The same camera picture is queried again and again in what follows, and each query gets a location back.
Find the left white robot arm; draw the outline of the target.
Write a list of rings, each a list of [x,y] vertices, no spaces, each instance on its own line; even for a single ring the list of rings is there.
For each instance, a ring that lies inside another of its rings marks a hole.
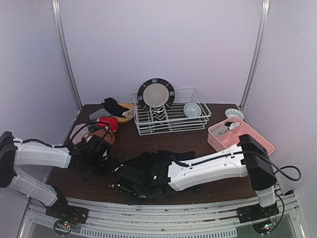
[[[112,173],[119,166],[110,157],[111,144],[93,135],[79,143],[51,145],[38,139],[19,140],[9,131],[0,137],[0,186],[12,188],[41,202],[50,212],[64,215],[71,210],[58,188],[44,184],[21,170],[22,165],[61,169],[93,169],[97,174]]]

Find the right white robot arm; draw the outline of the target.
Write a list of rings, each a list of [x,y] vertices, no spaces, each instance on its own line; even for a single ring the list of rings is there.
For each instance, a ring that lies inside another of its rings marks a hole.
[[[184,191],[228,178],[248,177],[262,208],[276,203],[277,183],[268,151],[248,134],[217,153],[196,157],[193,151],[144,152],[116,170],[116,186],[132,198],[158,200],[168,190]]]

